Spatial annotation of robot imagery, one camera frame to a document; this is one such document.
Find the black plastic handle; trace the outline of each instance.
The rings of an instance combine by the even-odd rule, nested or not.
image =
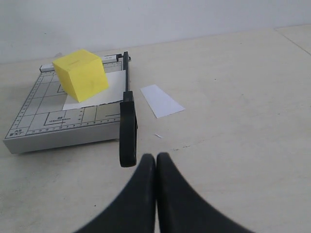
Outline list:
[[[121,167],[135,166],[137,148],[137,118],[133,92],[130,91],[128,52],[123,55],[123,69],[126,70],[125,92],[120,102],[120,165]]]
[[[117,198],[76,233],[153,233],[155,230],[155,159],[143,155]]]
[[[156,160],[157,211],[161,233],[250,233],[203,200],[170,159]]]

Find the yellow foam cube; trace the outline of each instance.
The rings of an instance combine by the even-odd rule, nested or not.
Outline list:
[[[102,59],[86,50],[60,57],[53,65],[64,91],[78,102],[109,87]]]

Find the table surface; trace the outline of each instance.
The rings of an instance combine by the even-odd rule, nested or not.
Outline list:
[[[205,200],[256,232],[311,231],[310,25],[98,54],[126,50],[138,161],[169,152]],[[3,137],[52,60],[0,65]],[[151,84],[186,110],[156,119],[140,91]],[[1,143],[0,232],[70,233],[89,222],[135,170],[120,167],[118,146],[11,155]]]

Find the paper cutter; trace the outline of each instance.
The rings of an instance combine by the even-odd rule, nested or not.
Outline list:
[[[102,57],[106,73],[126,70],[123,100],[62,111],[67,94],[53,65],[43,65],[40,75],[3,142],[11,153],[120,140],[120,163],[136,164],[137,119],[130,91],[128,52]]]

